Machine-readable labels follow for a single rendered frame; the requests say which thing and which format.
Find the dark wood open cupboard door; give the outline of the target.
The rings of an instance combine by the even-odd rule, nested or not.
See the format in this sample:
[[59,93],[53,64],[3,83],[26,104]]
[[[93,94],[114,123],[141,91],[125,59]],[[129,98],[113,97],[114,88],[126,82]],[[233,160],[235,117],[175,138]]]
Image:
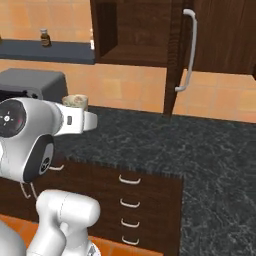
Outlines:
[[165,83],[163,114],[171,116],[183,69],[186,65],[186,51],[189,46],[191,25],[183,10],[193,8],[194,0],[171,0],[171,21],[167,52],[167,72]]

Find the dark grey appliance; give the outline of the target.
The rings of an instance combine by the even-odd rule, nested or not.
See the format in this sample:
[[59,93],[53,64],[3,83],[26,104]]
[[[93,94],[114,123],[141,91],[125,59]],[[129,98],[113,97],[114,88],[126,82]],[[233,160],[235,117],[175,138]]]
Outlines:
[[19,68],[0,72],[0,102],[13,97],[30,97],[61,103],[67,95],[62,72]]

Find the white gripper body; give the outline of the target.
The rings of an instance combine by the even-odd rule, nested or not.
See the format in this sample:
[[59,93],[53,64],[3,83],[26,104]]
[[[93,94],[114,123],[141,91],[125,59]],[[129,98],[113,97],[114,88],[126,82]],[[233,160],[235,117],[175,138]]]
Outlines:
[[98,124],[98,117],[96,114],[91,112],[84,112],[84,125],[83,130],[84,131],[91,131],[97,128]]

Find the dark wood wall cupboard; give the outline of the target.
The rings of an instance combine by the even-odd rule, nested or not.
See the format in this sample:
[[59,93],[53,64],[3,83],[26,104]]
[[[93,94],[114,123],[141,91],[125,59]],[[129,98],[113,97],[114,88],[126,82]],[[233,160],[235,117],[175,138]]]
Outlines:
[[171,0],[90,0],[96,61],[165,67]]

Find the dark wood closed cupboard door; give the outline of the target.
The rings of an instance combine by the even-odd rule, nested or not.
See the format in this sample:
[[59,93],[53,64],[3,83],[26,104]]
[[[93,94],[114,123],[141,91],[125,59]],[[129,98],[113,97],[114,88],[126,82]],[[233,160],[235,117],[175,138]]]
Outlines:
[[194,70],[252,75],[256,0],[194,0],[198,20]]

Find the dark grey wall shelf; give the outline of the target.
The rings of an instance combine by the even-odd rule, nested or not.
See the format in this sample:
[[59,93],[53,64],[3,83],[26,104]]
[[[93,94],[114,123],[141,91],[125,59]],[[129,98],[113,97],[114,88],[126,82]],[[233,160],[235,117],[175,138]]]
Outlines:
[[73,64],[95,64],[95,54],[89,43],[53,41],[43,47],[40,41],[3,39],[0,59],[27,60]]

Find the dark wood drawer cabinet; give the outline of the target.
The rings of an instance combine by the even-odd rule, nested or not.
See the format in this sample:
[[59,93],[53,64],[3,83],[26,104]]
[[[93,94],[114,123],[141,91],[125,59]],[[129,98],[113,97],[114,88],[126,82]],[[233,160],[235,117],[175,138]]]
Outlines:
[[[87,195],[97,200],[101,215],[89,234],[110,241],[123,243],[122,236],[134,241],[143,249],[160,252],[163,256],[179,256],[181,236],[181,208],[183,177],[170,174],[148,174],[142,169],[110,165],[92,161],[65,159],[59,155],[53,160],[53,167],[65,165],[61,171],[49,170],[34,182],[37,194],[46,189],[59,189]],[[138,185],[124,184],[125,179],[137,180]],[[0,178],[0,214],[29,221],[37,221],[35,199],[28,185],[25,191],[32,197],[26,199],[18,183]],[[141,205],[127,208],[119,200]],[[136,224],[138,228],[121,225],[126,222]]]

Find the brown bottle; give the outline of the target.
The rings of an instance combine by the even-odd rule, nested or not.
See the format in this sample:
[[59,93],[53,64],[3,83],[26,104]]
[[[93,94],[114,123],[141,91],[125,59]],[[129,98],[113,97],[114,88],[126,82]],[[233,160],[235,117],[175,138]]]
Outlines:
[[41,29],[41,43],[43,47],[50,47],[51,46],[51,39],[48,35],[48,31],[46,29]]

